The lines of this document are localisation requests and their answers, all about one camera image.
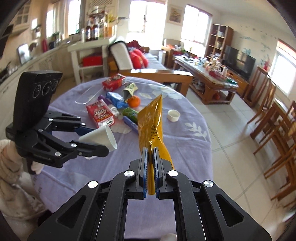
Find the plastic bag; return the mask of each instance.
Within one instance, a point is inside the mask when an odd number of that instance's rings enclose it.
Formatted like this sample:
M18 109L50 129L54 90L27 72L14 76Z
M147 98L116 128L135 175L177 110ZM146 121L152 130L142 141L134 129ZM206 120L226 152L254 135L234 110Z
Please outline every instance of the plastic bag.
M143 147L149 149L148 170L147 170L147 189L149 195L155 194L154 170L152 161L152 150L158 147L159 156L172 163L170 154L163 143L163 99L158 96L149 105L142 109L138 114L139 146L140 151Z

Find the silver screw head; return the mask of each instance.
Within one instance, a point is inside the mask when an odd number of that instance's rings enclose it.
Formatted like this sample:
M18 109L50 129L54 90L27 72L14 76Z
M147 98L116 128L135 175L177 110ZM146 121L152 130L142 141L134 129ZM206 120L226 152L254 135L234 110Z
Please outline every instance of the silver screw head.
M89 182L88 187L89 187L89 188L95 188L97 185L98 185L98 182L96 182L96 181L91 181L91 182Z
M128 170L128 171L126 171L126 172L124 173L124 175L125 175L126 177L131 177L131 176L134 175L134 172L131 171L131 170Z
M170 171L168 171L168 174L169 174L171 177L178 176L178 172L175 171L175 170L170 170Z
M214 183L210 180L206 180L204 181L204 185L208 188L211 188L214 185Z

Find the purple tablecloth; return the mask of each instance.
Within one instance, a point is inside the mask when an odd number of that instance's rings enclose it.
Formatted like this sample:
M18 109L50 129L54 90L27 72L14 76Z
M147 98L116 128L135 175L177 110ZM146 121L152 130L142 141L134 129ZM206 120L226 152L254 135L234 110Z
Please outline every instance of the purple tablecloth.
M103 80L105 79L76 86L55 100L50 109L81 116L86 126L94 128L85 105L77 102L83 102L81 100L85 99L88 92L101 90ZM143 107L159 93L163 94L163 141L175 169L194 181L213 179L210 136L203 116L181 94L161 84L133 77L127 77L127 81L135 82L138 86L135 94L140 96ZM103 92L101 90L91 101L94 102ZM170 122L166 118L170 109L180 112L179 121ZM76 133L68 132L53 134L64 141L79 137ZM89 181L97 180L102 183L112 180L116 174L127 170L132 160L141 157L138 135L135 132L114 133L114 136L118 148L107 157L91 160L78 157L66 162L61 169L44 167L40 175L33 177L36 191L51 212L55 212ZM167 233L176 233L172 200L158 200L155 196L148 196L144 200L129 200L125 238L159 238Z

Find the orange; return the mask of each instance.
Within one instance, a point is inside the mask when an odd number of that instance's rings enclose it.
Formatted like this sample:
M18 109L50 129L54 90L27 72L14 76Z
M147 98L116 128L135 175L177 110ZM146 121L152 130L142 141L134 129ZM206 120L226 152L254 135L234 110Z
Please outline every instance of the orange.
M135 107L138 107L140 105L141 100L140 100L140 98L138 96L133 95L131 98L127 99L126 102L130 106L130 108L135 108Z

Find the white cup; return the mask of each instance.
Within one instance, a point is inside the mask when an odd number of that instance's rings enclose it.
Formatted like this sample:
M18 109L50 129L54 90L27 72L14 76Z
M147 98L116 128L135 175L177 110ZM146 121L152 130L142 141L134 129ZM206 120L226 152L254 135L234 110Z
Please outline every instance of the white cup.
M176 122L180 118L180 113L177 110L169 110L167 118L172 122Z
M80 142L104 145L109 149L109 152L117 149L115 137L107 124L79 137L78 140Z

